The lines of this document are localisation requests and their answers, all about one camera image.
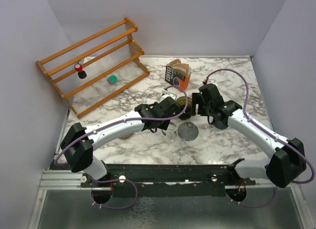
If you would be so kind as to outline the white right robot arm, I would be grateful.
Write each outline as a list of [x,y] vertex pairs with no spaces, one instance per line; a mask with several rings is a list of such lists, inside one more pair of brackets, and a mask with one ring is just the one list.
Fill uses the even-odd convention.
[[233,100],[224,101],[216,85],[209,83],[192,94],[191,114],[213,118],[208,123],[224,130],[232,128],[262,150],[268,160],[240,159],[230,165],[227,180],[238,185],[246,178],[267,179],[284,188],[306,170],[303,143],[294,138],[276,134],[248,116],[241,105]]

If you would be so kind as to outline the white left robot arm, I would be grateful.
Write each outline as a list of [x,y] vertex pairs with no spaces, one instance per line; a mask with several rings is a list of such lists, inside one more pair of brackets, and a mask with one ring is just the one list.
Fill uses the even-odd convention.
[[166,130],[174,113],[180,105],[166,97],[153,104],[140,104],[134,110],[111,121],[84,127],[81,123],[73,124],[60,144],[64,150],[66,162],[73,173],[80,171],[92,177],[99,187],[109,181],[105,163],[93,155],[93,152],[106,143],[128,134],[144,130]]

